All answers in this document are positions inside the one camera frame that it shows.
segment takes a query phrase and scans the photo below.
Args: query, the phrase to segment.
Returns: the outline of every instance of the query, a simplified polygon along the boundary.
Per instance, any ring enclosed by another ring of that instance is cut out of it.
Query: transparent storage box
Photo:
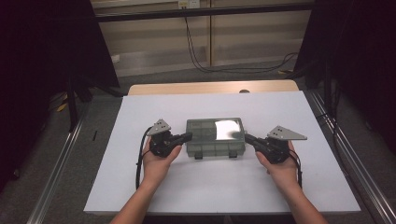
[[[236,158],[245,152],[245,131],[240,118],[188,119],[187,132],[192,133],[188,142],[189,157],[228,156]]]

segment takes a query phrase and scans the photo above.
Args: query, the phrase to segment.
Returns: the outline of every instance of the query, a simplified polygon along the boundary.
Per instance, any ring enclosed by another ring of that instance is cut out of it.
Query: wall
[[[297,2],[305,1],[202,0],[201,7]],[[92,0],[92,6],[96,14],[178,7],[177,1],[170,0]],[[257,63],[281,60],[284,55],[299,51],[309,15],[310,11],[227,15],[188,18],[188,23],[202,66]],[[193,68],[184,19],[104,22],[100,27],[110,54],[120,55],[120,62],[114,64],[119,77]]]

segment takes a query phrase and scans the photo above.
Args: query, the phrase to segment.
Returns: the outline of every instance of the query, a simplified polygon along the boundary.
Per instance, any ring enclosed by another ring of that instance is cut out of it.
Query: carpeted floor
[[[242,64],[227,66],[227,68],[273,66],[278,63]],[[282,69],[292,67],[293,63],[288,63]],[[119,91],[127,92],[132,85],[143,83],[281,79],[283,77],[284,75],[279,75],[276,70],[268,74],[225,74],[202,73],[196,69],[190,69],[122,77]],[[301,90],[305,90],[303,78],[296,82]],[[121,98],[108,96],[99,90],[92,90],[92,93],[94,97],[89,105],[87,118],[82,124],[78,140],[68,158],[43,223],[108,223],[111,220],[111,217],[89,215],[82,210],[106,150],[120,109]],[[309,94],[307,94],[307,100],[312,104]],[[314,107],[313,110],[316,115],[319,115]],[[46,129],[21,168],[21,178],[8,182],[0,194],[0,223],[27,222],[64,146],[68,135],[68,122],[67,109],[62,112],[51,111]],[[364,116],[344,95],[338,106],[338,123],[358,152],[368,172],[393,207],[396,206],[396,157],[387,149],[377,133],[366,128]],[[332,135],[325,125],[322,128],[332,145]],[[349,173],[348,181],[355,183],[350,186],[362,211],[353,214],[326,214],[325,217],[330,223],[384,223],[345,158],[344,162]],[[232,221],[233,223],[291,223],[292,219],[290,216],[255,216],[232,217]],[[148,217],[146,223],[224,223],[224,217]]]

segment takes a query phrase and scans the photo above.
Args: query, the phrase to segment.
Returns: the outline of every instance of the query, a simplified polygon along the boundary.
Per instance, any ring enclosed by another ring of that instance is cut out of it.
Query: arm
[[[149,140],[146,142],[143,154],[149,151]],[[156,157],[151,152],[144,156],[143,181],[111,223],[142,223],[152,196],[165,179],[172,161],[178,156],[180,150],[181,146],[175,147],[167,158]]]
[[[291,142],[289,142],[289,148],[294,150]],[[256,156],[259,162],[267,168],[267,174],[274,180],[297,223],[327,223],[317,208],[305,197],[303,190],[298,185],[296,166],[291,158],[280,164],[271,164],[260,152],[256,152]]]

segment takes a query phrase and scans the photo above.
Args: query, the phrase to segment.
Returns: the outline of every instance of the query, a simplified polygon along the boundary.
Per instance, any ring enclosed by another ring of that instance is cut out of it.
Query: table
[[[278,92],[270,84],[282,86]],[[249,90],[251,93],[225,93]],[[181,94],[182,91],[203,94]],[[151,84],[133,86],[124,97],[105,156],[84,209],[96,215],[115,214],[134,193],[134,172],[143,132],[159,118],[184,133],[187,119],[241,118],[245,129],[265,135],[276,125],[308,136],[293,142],[302,160],[305,195],[320,212],[360,208],[301,91],[292,81]],[[183,151],[158,188],[152,215],[279,214],[290,210],[269,175],[247,146],[235,160],[195,161]]]

